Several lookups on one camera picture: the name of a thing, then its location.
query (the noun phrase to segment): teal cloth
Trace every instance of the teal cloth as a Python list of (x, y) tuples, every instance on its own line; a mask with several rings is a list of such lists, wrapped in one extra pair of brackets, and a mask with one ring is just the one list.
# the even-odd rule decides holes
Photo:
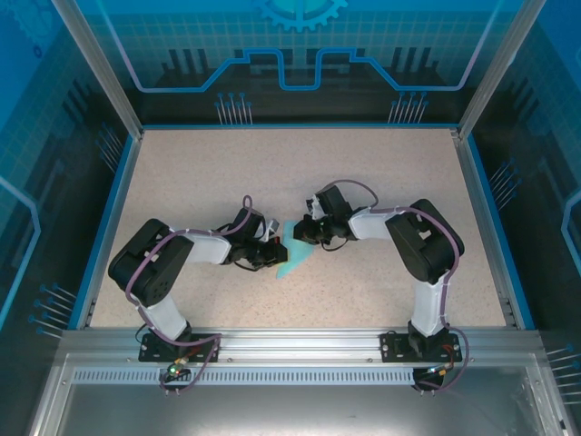
[(292, 237), (292, 230), (296, 223), (298, 221), (285, 221), (282, 227), (282, 245), (287, 249), (289, 260), (279, 265), (279, 270), (276, 273), (277, 279), (281, 279), (293, 271), (315, 251), (314, 245), (298, 241)]

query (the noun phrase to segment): black mounting bracket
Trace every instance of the black mounting bracket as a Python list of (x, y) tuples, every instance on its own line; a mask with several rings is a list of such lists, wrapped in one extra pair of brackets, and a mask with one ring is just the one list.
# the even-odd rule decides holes
[[(213, 334), (195, 334), (188, 338), (188, 342), (199, 341), (201, 339), (209, 338)], [(178, 348), (169, 345), (167, 342), (160, 339), (156, 334), (146, 333), (142, 338), (142, 346), (139, 350), (139, 362), (174, 362), (176, 359), (182, 357), (184, 354), (195, 352), (188, 357), (188, 362), (203, 363), (211, 352), (214, 341), (200, 345), (199, 347)], [(218, 354), (220, 350), (216, 351), (210, 358), (210, 362), (218, 361)]]
[(409, 343), (408, 333), (387, 332), (379, 336), (379, 348), (383, 363), (450, 362), (450, 355), (444, 349), (444, 345), (452, 347), (454, 363), (462, 362), (458, 336), (453, 333), (442, 335), (438, 347), (421, 357)]

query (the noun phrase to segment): gear logo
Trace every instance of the gear logo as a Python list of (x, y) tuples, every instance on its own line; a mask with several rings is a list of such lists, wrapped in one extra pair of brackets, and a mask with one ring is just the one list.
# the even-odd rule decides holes
[(305, 27), (314, 31), (319, 25), (327, 25), (329, 18), (337, 18), (339, 9), (347, 6), (347, 0), (253, 0), (262, 11), (262, 18), (270, 18), (272, 25), (282, 25), (284, 30)]
[(11, 13), (20, 29), (36, 45), (53, 30), (53, 13), (49, 0), (0, 0), (0, 14)]

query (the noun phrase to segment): speckled work surface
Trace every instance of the speckled work surface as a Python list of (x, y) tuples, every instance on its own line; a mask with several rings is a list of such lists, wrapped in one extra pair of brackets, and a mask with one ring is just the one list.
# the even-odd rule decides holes
[[(367, 183), (379, 207), (428, 198), (455, 228), (466, 254), (453, 277), (448, 318), (456, 325), (504, 325), (468, 191), (449, 130), (304, 129), (148, 131), (115, 235), (111, 258), (149, 218), (173, 228), (229, 223), (249, 193), (281, 223), (298, 220), (305, 199), (326, 183)], [(369, 203), (342, 185), (353, 207)], [(392, 243), (358, 241), (321, 249), (276, 280), (234, 265), (187, 264), (172, 289), (194, 326), (355, 328), (406, 325), (413, 280)], [(91, 325), (138, 326), (139, 315), (103, 278)]]

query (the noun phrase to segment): enclosure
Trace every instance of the enclosure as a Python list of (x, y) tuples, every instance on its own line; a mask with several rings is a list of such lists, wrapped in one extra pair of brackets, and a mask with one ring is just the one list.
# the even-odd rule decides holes
[[(579, 16), (567, 0), (4, 0), (0, 432), (577, 434)], [(172, 297), (222, 338), (165, 398), (114, 256), (151, 218), (232, 223), (245, 194), (287, 243), (338, 179), (380, 207), (429, 199), (462, 238), (450, 389), (418, 389), (436, 362), (386, 361), (382, 335), (418, 302), (399, 248), (371, 239), (254, 273), (186, 263)]]

